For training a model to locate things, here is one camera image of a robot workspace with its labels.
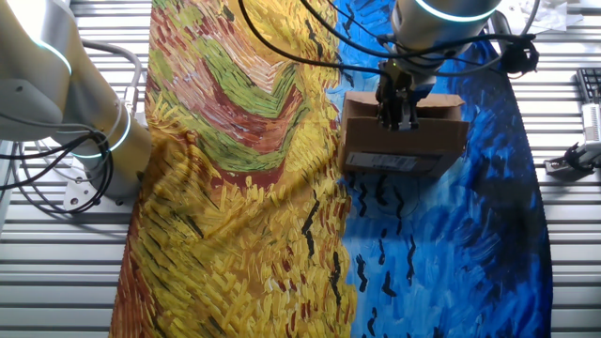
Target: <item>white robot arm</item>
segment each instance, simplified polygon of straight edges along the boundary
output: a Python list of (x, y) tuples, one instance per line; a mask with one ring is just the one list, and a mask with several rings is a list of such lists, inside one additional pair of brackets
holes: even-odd
[[(64, 145), (82, 135), (73, 128), (37, 127), (23, 120), (83, 124), (104, 132), (115, 163), (106, 195), (137, 193), (150, 157), (150, 135), (87, 57), (75, 18), (61, 0), (0, 0), (0, 102), (0, 139), (50, 136)], [(72, 152), (86, 168), (101, 161), (91, 141)]]

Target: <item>green brushstroke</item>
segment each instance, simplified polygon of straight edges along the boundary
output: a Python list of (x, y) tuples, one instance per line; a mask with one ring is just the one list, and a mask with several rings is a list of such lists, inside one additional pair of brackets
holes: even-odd
[[(198, 132), (200, 135), (197, 143), (198, 147), (222, 169), (234, 172), (265, 171), (279, 167), (290, 147), (294, 130), (309, 112), (309, 107), (306, 104), (299, 107), (295, 116), (287, 125), (282, 146), (277, 151), (269, 154), (260, 154), (226, 133), (216, 130), (200, 114), (190, 112), (173, 93), (164, 88), (161, 92), (163, 102), (168, 104), (167, 111), (177, 107), (180, 111), (178, 115), (189, 117), (183, 118), (179, 122), (186, 129)], [(153, 92), (151, 95), (157, 98), (159, 92)]]
[(170, 83), (173, 82), (173, 71), (171, 67), (167, 64), (167, 60), (165, 60), (164, 55), (162, 54), (162, 50), (153, 50), (148, 51), (148, 67), (152, 69), (157, 74), (160, 74), (162, 78), (166, 79)]
[(234, 104), (250, 114), (267, 118), (277, 118), (280, 115), (294, 84), (296, 65), (288, 65), (281, 73), (276, 74), (275, 85), (270, 94), (253, 83), (219, 42), (199, 38), (194, 45), (203, 55), (211, 74), (225, 95)]

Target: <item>keyboard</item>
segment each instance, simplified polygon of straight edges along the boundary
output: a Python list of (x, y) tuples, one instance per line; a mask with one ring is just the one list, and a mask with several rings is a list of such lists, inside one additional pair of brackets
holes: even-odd
[(577, 78), (578, 86), (580, 87), (580, 92), (584, 102), (595, 102), (595, 98), (599, 98), (599, 86), (601, 86), (601, 68), (579, 69)]

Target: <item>cloth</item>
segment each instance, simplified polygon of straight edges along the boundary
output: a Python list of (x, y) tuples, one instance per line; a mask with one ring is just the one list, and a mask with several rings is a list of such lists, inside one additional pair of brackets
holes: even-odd
[[(375, 67), (296, 0), (246, 0), (292, 54)], [(317, 10), (377, 43), (325, 2)], [(392, 3), (336, 5), (377, 34)], [(548, 337), (550, 248), (509, 83), (440, 79), (467, 103), (466, 153), (438, 181), (336, 165), (346, 91), (378, 78), (291, 62), (237, 1), (154, 0), (153, 152), (133, 212), (112, 337)], [(467, 59), (493, 57), (489, 44)], [(447, 63), (444, 71), (466, 65)]]

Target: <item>cable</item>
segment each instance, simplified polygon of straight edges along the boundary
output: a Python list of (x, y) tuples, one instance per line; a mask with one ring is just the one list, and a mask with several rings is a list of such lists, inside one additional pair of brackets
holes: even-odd
[[(104, 169), (104, 175), (102, 177), (102, 182), (100, 183), (100, 187), (98, 188), (96, 194), (94, 194), (94, 196), (92, 196), (92, 198), (90, 198), (90, 200), (88, 202), (86, 202), (85, 204), (77, 207), (76, 209), (73, 210), (65, 210), (65, 209), (61, 209), (55, 205), (52, 204), (51, 201), (49, 201), (42, 192), (39, 191), (38, 187), (36, 185), (32, 185), (32, 188), (34, 189), (34, 191), (36, 191), (36, 193), (39, 195), (39, 197), (46, 202), (52, 209), (48, 209), (46, 207), (43, 207), (39, 202), (34, 201), (29, 194), (23, 189), (23, 186), (20, 185), (18, 188), (21, 191), (22, 195), (27, 199), (27, 201), (29, 201), (29, 203), (31, 203), (34, 207), (38, 208), (39, 210), (45, 212), (45, 213), (49, 213), (49, 214), (76, 214), (76, 213), (81, 213), (81, 212), (85, 212), (88, 211), (89, 209), (91, 209), (92, 207), (94, 207), (99, 200), (104, 196), (104, 194), (106, 193), (106, 190), (108, 189), (110, 182), (113, 178), (113, 172), (114, 172), (114, 164), (113, 164), (113, 157), (111, 152), (108, 149), (108, 146), (103, 142), (102, 140), (103, 135), (101, 134), (95, 134), (95, 141), (97, 143), (97, 145), (99, 146), (99, 151), (102, 154), (102, 157), (107, 157), (108, 158), (108, 162), (106, 162), (106, 165), (103, 166)], [(16, 169), (16, 165), (14, 163), (12, 163), (12, 171), (13, 174), (15, 176), (17, 176), (17, 169)], [(23, 166), (23, 170), (25, 172), (25, 175), (27, 176), (27, 178), (31, 178), (30, 174), (29, 174), (29, 169), (27, 167), (27, 163), (26, 161), (23, 161), (22, 163)]]
[(330, 33), (334, 34), (337, 38), (339, 38), (340, 40), (342, 40), (344, 43), (346, 43), (347, 45), (361, 51), (364, 52), (366, 54), (370, 54), (372, 56), (378, 56), (378, 57), (384, 57), (384, 58), (397, 58), (397, 59), (407, 59), (409, 57), (415, 57), (415, 56), (422, 56), (422, 55), (426, 55), (426, 54), (432, 54), (434, 52), (438, 52), (438, 51), (443, 51), (443, 50), (447, 50), (449, 48), (454, 48), (463, 44), (468, 44), (468, 43), (473, 43), (473, 42), (477, 42), (477, 41), (483, 41), (483, 40), (492, 40), (492, 39), (503, 39), (503, 40), (507, 40), (510, 42), (518, 42), (518, 41), (524, 41), (524, 40), (530, 40), (532, 41), (533, 39), (536, 38), (535, 35), (526, 35), (526, 36), (515, 36), (515, 35), (507, 35), (507, 34), (487, 34), (487, 35), (479, 35), (476, 37), (471, 37), (471, 38), (463, 38), (461, 40), (457, 40), (457, 41), (452, 41), (452, 42), (446, 42), (446, 43), (442, 43), (438, 46), (435, 47), (431, 47), (419, 52), (412, 52), (412, 53), (407, 53), (407, 54), (391, 54), (391, 53), (383, 53), (380, 51), (375, 51), (366, 47), (363, 47), (362, 45), (355, 43), (354, 41), (352, 41), (349, 38), (346, 38), (344, 35), (342, 35), (340, 32), (338, 32), (334, 27), (332, 27), (328, 22), (326, 22), (325, 19), (323, 19), (319, 13), (317, 13), (317, 11), (311, 7), (311, 5), (307, 2), (307, 0), (300, 0), (300, 2), (307, 8), (307, 10), (309, 10), (309, 12), (311, 12), (311, 14), (328, 30), (330, 31)]
[(2, 111), (0, 111), (0, 117), (3, 117), (5, 119), (9, 119), (11, 121), (14, 122), (19, 122), (19, 123), (23, 123), (25, 125), (28, 126), (33, 126), (33, 127), (40, 127), (40, 128), (82, 128), (85, 129), (87, 131), (90, 132), (95, 132), (95, 130), (85, 124), (80, 124), (80, 123), (65, 123), (65, 124), (55, 124), (55, 123), (44, 123), (44, 122), (37, 122), (37, 121), (30, 121), (30, 120), (26, 120), (26, 119), (22, 119), (20, 117), (15, 117), (15, 116), (11, 116), (8, 114), (4, 114), (2, 113)]
[[(36, 148), (38, 149), (38, 152), (41, 152), (41, 148), (40, 148), (40, 145), (39, 145), (38, 141), (35, 142), (35, 145), (36, 145)], [(42, 158), (42, 159), (46, 162), (46, 164), (51, 165), (52, 162), (49, 159), (47, 159), (45, 157)], [(81, 168), (78, 168), (78, 167), (72, 167), (72, 168), (73, 169), (77, 169), (77, 170), (81, 170), (81, 171), (83, 171), (85, 173), (84, 169), (81, 169)], [(55, 173), (59, 174), (60, 176), (66, 178), (66, 179), (75, 181), (75, 182), (91, 182), (91, 181), (96, 180), (97, 178), (99, 178), (99, 177), (92, 177), (92, 178), (71, 177), (71, 176), (63, 173), (62, 171), (60, 171), (60, 169), (58, 169), (56, 167), (54, 167), (53, 170), (54, 170)]]
[[(15, 151), (14, 151), (14, 147), (12, 149), (12, 151), (10, 151), (10, 155), (14, 155)], [(4, 184), (3, 186), (8, 185), (8, 181), (10, 180), (10, 166), (12, 165), (12, 161), (13, 160), (8, 160), (8, 168), (7, 168), (7, 175), (4, 178)], [(0, 203), (2, 203), (2, 200), (4, 199), (4, 196), (6, 195), (7, 191), (6, 190), (2, 190), (2, 192), (0, 192)]]
[(335, 63), (329, 63), (329, 62), (323, 62), (323, 61), (308, 60), (308, 59), (305, 59), (305, 58), (302, 58), (302, 57), (299, 57), (299, 56), (296, 56), (293, 54), (289, 54), (289, 53), (277, 48), (276, 46), (272, 45), (269, 41), (267, 41), (261, 35), (261, 33), (256, 29), (253, 22), (251, 21), (251, 18), (248, 15), (248, 11), (246, 10), (246, 7), (244, 6), (244, 0), (238, 0), (238, 3), (240, 6), (240, 11), (242, 12), (242, 17), (244, 17), (244, 21), (248, 24), (249, 28), (251, 28), (251, 31), (256, 36), (256, 38), (258, 38), (267, 48), (271, 49), (272, 51), (276, 52), (277, 54), (279, 54), (283, 57), (289, 58), (293, 61), (312, 65), (312, 66), (333, 68), (333, 69), (339, 69), (339, 70), (352, 70), (352, 71), (360, 71), (360, 72), (368, 72), (368, 73), (372, 73), (372, 74), (377, 74), (377, 75), (386, 77), (391, 83), (393, 82), (393, 78), (391, 77), (391, 75), (384, 70), (370, 69), (370, 68), (359, 67), (359, 66), (341, 65), (341, 64), (335, 64)]
[(132, 62), (133, 66), (134, 66), (134, 70), (133, 70), (133, 79), (131, 79), (131, 84), (130, 86), (132, 87), (137, 87), (139, 82), (140, 82), (140, 76), (142, 75), (142, 63), (140, 62), (140, 59), (138, 58), (138, 56), (128, 50), (126, 50), (125, 48), (121, 48), (112, 44), (108, 44), (108, 43), (103, 43), (103, 42), (97, 42), (97, 41), (90, 41), (90, 40), (86, 40), (82, 38), (82, 43), (84, 44), (84, 47), (86, 48), (91, 48), (91, 49), (95, 49), (98, 51), (105, 51), (108, 53), (112, 53), (112, 54), (120, 54), (123, 57), (125, 57), (126, 59), (130, 60), (130, 62)]
[(40, 159), (40, 158), (46, 157), (48, 155), (53, 155), (53, 154), (55, 154), (57, 152), (60, 152), (60, 151), (65, 151), (65, 150), (72, 151), (77, 146), (80, 146), (86, 140), (92, 138), (94, 134), (96, 134), (96, 133), (95, 132), (91, 132), (91, 133), (89, 133), (87, 135), (80, 136), (80, 137), (76, 138), (75, 140), (73, 140), (73, 141), (71, 141), (69, 143), (64, 144), (63, 146), (59, 146), (59, 147), (57, 147), (57, 148), (55, 148), (55, 149), (53, 149), (51, 151), (47, 151), (47, 152), (44, 152), (44, 153), (33, 154), (33, 155), (22, 155), (22, 156), (19, 156), (19, 155), (2, 155), (2, 154), (0, 154), (0, 160), (33, 160), (33, 159)]
[(525, 35), (528, 34), (528, 31), (530, 30), (530, 28), (532, 27), (532, 24), (534, 23), (534, 20), (536, 19), (536, 14), (538, 13), (538, 8), (541, 5), (541, 0), (534, 0), (534, 6), (532, 7), (532, 12), (530, 13), (530, 18), (528, 18), (528, 21), (526, 22), (526, 25), (524, 26), (524, 29), (522, 30), (522, 34), (521, 35)]
[[(54, 166), (56, 166), (62, 159), (65, 158), (65, 156), (67, 156), (69, 154), (70, 151), (72, 151), (77, 146), (79, 146), (81, 143), (87, 141), (91, 137), (92, 137), (92, 135), (90, 134), (90, 135), (86, 135), (84, 137), (78, 138), (77, 139), (77, 141), (79, 141), (78, 144), (73, 144), (70, 147), (67, 147), (67, 149), (65, 149), (65, 151), (63, 151), (62, 154), (60, 154), (58, 157), (56, 157), (56, 160), (54, 160), (51, 163), (51, 165), (49, 165), (46, 168), (44, 168), (39, 174), (35, 175), (34, 177), (30, 177), (30, 178), (28, 178), (25, 181), (17, 181), (17, 179), (15, 177), (15, 183), (3, 185), (2, 187), (0, 187), (0, 191), (22, 187), (24, 185), (31, 184), (31, 183), (35, 182), (36, 180), (38, 180), (41, 177), (43, 177), (44, 175), (46, 175), (49, 171), (51, 171)], [(31, 157), (25, 156), (25, 155), (12, 156), (12, 158), (11, 158), (11, 160), (27, 160), (27, 159), (35, 159), (35, 158), (31, 158)]]

